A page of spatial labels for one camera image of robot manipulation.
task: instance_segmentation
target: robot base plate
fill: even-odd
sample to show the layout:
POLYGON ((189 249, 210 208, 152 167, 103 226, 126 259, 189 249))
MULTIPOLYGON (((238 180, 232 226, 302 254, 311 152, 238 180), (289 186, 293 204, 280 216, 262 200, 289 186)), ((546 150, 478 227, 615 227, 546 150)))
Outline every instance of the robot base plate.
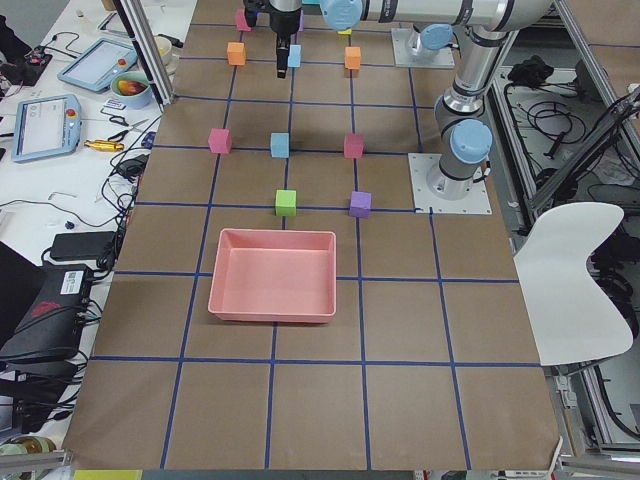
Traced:
POLYGON ((435 55, 412 55, 408 47, 409 28, 392 28, 391 39, 396 67, 453 69, 456 64, 450 48, 443 48, 435 55))
MULTIPOLYGON (((427 186, 427 172, 440 161, 440 154, 409 154, 413 205, 417 213, 453 213, 461 215, 491 215, 491 204, 484 181, 471 185, 469 194, 461 200, 445 200, 427 186)), ((478 168, 474 178, 480 178, 478 168)))

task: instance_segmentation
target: blue cube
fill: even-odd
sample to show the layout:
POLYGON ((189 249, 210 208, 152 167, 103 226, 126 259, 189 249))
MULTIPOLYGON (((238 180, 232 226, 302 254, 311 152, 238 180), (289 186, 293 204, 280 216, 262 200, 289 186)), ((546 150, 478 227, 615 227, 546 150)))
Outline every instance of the blue cube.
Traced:
POLYGON ((300 66, 300 54, 302 53, 301 45, 291 45, 289 47, 289 58, 287 66, 289 68, 298 68, 300 66))
POLYGON ((271 156, 273 158, 289 158, 289 134, 271 134, 271 156))

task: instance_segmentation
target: tray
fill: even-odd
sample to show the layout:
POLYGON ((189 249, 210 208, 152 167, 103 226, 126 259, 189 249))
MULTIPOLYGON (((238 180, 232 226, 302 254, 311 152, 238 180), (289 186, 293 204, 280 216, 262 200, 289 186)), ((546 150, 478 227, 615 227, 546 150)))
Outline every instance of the tray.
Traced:
POLYGON ((336 312, 335 233, 222 230, 209 311, 222 320, 329 322, 336 312))

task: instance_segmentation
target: screen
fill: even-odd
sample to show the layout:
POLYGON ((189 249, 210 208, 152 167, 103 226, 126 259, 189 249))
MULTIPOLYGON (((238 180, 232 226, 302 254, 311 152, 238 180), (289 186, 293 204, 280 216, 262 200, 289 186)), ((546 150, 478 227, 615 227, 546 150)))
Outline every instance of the screen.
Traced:
POLYGON ((22 112, 21 144, 18 153, 46 152, 62 147, 65 100, 29 103, 22 112))
POLYGON ((131 52, 130 47, 103 42, 80 58, 78 63, 67 71, 65 76, 93 85, 129 52, 131 52))

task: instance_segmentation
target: pink cube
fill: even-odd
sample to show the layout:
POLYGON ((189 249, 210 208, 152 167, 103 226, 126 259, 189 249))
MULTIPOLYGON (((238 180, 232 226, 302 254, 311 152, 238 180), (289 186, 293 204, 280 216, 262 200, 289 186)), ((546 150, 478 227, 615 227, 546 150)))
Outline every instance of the pink cube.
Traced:
POLYGON ((347 133, 344 137, 344 158, 362 158, 364 153, 364 135, 347 133))
POLYGON ((213 153, 231 151, 231 133, 226 128, 212 128, 209 135, 209 148, 213 153))
POLYGON ((236 10, 236 30, 239 32, 251 31, 251 27, 247 25, 247 19, 244 17, 244 8, 236 10))

